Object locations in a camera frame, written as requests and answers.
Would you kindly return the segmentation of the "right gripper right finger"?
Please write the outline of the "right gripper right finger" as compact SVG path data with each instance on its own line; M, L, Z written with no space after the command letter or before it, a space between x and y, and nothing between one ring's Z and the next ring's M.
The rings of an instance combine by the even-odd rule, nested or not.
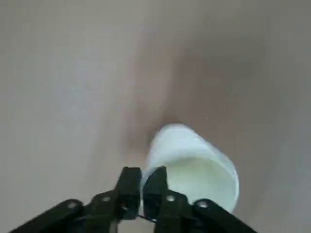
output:
M188 203L168 188L165 167L157 168L142 188L143 212L155 233L254 233L250 226L209 199Z

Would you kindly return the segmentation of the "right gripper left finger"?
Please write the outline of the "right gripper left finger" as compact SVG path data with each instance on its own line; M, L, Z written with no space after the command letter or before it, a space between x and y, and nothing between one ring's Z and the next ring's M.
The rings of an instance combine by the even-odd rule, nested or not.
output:
M134 220L140 207L138 167L124 167L114 189L95 195L84 205L68 199L32 218L14 233L116 233L122 220Z

